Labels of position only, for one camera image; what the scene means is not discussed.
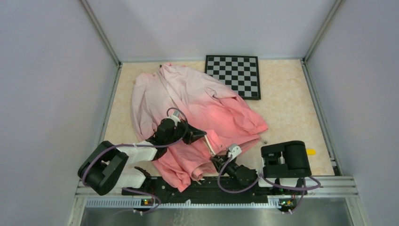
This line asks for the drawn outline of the pink zip-up jacket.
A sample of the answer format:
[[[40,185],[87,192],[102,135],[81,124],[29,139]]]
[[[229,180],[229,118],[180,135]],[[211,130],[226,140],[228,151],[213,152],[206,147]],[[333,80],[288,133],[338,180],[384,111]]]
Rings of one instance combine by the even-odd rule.
[[[163,179],[180,192],[205,173],[216,172],[210,161],[212,155],[232,144],[246,152],[268,129],[263,117],[222,82],[186,66],[164,64],[154,73],[136,77],[131,119],[137,139],[149,138],[171,107],[178,108],[191,126],[207,134],[190,145],[180,142],[170,146],[153,162]]]

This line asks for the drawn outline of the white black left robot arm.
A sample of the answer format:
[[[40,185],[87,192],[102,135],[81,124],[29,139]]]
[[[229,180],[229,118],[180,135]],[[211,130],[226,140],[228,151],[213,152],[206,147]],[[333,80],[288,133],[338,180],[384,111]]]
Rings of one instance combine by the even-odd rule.
[[[116,186],[126,164],[157,160],[170,146],[181,142],[190,145],[205,135],[205,131],[191,126],[188,121],[169,116],[161,120],[148,139],[138,144],[101,142],[78,169],[78,177],[84,186],[98,195],[105,195]]]

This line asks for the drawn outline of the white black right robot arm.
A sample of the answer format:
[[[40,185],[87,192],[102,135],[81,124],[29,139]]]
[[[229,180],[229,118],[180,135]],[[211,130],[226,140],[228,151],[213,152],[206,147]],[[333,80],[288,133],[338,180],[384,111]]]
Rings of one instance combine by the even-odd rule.
[[[308,159],[305,143],[302,141],[289,141],[261,148],[262,168],[258,172],[244,165],[238,165],[236,158],[242,149],[233,144],[227,148],[226,154],[211,157],[215,169],[219,173],[217,183],[223,191],[235,194],[244,192],[255,185],[259,187],[275,187],[282,194],[291,191],[309,191],[321,186],[306,187],[298,185],[299,179],[311,178],[312,172]],[[222,187],[221,177],[227,174],[234,179],[242,190],[230,191]]]

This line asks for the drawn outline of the black white checkerboard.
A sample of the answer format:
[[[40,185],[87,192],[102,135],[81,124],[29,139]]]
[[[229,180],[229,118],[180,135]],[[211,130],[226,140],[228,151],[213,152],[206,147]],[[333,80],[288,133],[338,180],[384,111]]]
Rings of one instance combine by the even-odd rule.
[[[205,73],[248,100],[261,99],[258,57],[207,55]]]

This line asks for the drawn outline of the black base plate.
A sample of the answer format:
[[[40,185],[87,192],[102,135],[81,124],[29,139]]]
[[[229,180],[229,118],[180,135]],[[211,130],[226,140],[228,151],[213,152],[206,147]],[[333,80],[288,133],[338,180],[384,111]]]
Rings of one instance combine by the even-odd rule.
[[[268,203],[269,196],[287,195],[289,198],[299,198],[300,191],[292,191],[276,187],[259,187],[254,185],[247,191],[231,194],[221,190],[217,177],[206,177],[201,182],[191,183],[184,191],[173,188],[161,177],[147,179],[136,191],[157,196],[162,204],[177,204],[191,201],[193,204],[247,204]]]

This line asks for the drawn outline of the aluminium frame rail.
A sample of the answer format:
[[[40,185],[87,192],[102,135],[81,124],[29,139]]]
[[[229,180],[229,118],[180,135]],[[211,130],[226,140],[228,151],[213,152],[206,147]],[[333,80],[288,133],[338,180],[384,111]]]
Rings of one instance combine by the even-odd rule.
[[[352,176],[316,176],[315,178],[321,183],[321,187],[307,191],[304,198],[322,199],[324,201],[341,198],[344,200],[350,220],[355,226],[369,226],[371,224]],[[287,194],[267,195],[262,198],[251,193],[250,196],[253,196],[255,200],[217,203],[215,201],[206,202],[194,198],[184,198],[179,201],[163,201],[157,209],[272,209],[280,208],[283,199],[292,198],[291,195]],[[143,196],[139,195],[122,195],[121,188],[114,188],[110,193],[99,196],[80,182],[67,224],[69,226],[80,225],[86,207],[130,210],[141,208],[142,199]]]

